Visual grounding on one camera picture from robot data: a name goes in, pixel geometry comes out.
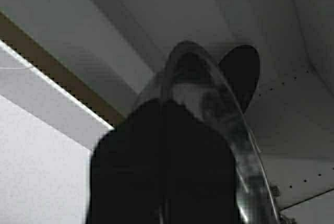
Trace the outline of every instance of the textured wall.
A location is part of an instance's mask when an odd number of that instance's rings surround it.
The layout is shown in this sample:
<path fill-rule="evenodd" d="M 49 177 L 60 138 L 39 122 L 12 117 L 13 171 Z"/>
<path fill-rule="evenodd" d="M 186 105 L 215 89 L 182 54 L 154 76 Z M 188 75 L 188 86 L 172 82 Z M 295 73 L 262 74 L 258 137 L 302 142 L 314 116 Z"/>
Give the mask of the textured wall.
<path fill-rule="evenodd" d="M 90 151 L 0 96 L 0 223 L 83 223 Z"/>

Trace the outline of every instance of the wall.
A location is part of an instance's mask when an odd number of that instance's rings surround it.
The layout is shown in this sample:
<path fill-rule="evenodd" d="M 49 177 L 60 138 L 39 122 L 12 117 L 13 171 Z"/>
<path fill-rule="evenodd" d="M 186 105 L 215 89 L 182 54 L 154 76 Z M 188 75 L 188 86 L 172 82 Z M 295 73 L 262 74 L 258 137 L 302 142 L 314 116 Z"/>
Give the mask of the wall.
<path fill-rule="evenodd" d="M 83 223 L 90 151 L 0 96 L 0 223 Z"/>
<path fill-rule="evenodd" d="M 306 49 L 322 80 L 334 92 L 333 0 L 295 0 Z"/>

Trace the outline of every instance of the ceiling trim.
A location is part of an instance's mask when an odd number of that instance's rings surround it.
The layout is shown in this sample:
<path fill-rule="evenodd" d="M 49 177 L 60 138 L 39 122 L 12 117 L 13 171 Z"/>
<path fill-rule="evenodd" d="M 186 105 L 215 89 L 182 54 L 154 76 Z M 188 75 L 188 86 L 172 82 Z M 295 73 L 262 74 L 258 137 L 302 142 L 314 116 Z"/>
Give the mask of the ceiling trim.
<path fill-rule="evenodd" d="M 124 117 L 116 109 L 37 44 L 3 13 L 0 13 L 0 27 L 1 40 L 94 113 L 114 127 L 124 120 Z"/>

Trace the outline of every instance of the ceiling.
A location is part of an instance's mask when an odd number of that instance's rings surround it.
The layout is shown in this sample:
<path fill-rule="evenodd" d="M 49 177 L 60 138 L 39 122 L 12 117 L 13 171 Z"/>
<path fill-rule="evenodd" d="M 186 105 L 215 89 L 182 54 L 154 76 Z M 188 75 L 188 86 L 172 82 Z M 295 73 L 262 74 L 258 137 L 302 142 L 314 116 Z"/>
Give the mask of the ceiling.
<path fill-rule="evenodd" d="M 261 75 L 246 119 L 282 188 L 281 207 L 334 186 L 332 174 L 316 176 L 334 162 L 332 7 L 332 0 L 0 0 L 3 13 L 124 116 L 180 41 L 201 44 L 217 62 L 235 45 L 254 45 Z M 286 161 L 300 173 L 284 172 Z M 312 170 L 298 169 L 310 162 Z"/>

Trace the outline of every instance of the fluorescent light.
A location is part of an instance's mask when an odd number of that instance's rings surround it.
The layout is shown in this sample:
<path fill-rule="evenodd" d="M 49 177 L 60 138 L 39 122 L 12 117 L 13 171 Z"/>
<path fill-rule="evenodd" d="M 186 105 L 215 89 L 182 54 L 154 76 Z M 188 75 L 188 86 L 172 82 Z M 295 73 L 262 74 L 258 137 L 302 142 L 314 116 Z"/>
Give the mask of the fluorescent light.
<path fill-rule="evenodd" d="M 93 111 L 91 111 L 83 103 L 81 103 L 79 100 L 77 100 L 74 96 L 72 96 L 65 89 L 60 87 L 56 82 L 54 82 L 52 79 L 50 79 L 47 75 L 43 74 L 34 65 L 32 65 L 30 62 L 28 62 L 25 58 L 23 58 L 21 55 L 19 55 L 17 52 L 15 52 L 5 42 L 3 42 L 1 40 L 0 40 L 0 48 L 3 49 L 4 51 L 6 51 L 13 58 L 17 59 L 26 68 L 29 68 L 28 70 L 32 71 L 33 73 L 35 73 L 39 77 L 41 77 L 43 80 L 45 80 L 50 86 L 52 86 L 57 91 L 59 91 L 62 95 L 64 95 L 66 98 L 68 98 L 70 101 L 72 101 L 75 105 L 82 108 L 85 112 L 87 112 L 89 115 L 91 115 L 93 118 L 95 118 L 98 122 L 100 122 L 101 124 L 106 126 L 108 128 L 108 130 L 114 130 L 114 128 L 108 122 L 106 122 L 103 118 L 99 117 L 97 114 L 95 114 Z"/>

